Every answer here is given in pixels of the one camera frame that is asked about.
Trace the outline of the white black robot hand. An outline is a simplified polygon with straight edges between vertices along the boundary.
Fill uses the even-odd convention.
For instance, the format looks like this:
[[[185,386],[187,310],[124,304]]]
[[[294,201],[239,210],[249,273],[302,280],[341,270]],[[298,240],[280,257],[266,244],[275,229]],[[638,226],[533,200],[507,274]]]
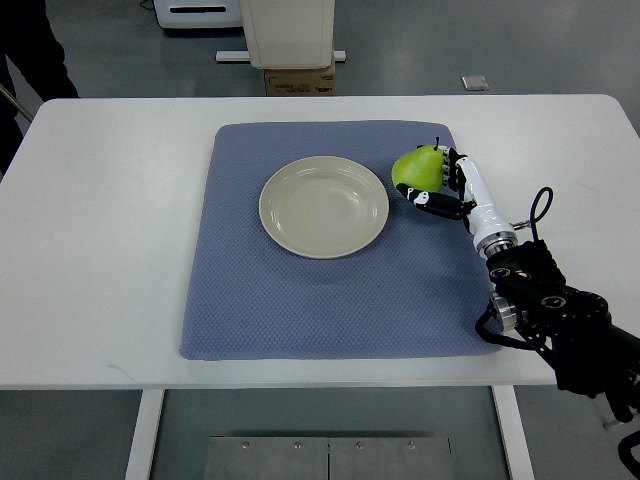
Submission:
[[[514,228],[497,212],[493,196],[474,160],[443,146],[444,181],[437,192],[400,184],[395,189],[417,209],[465,224],[484,258],[518,244]]]

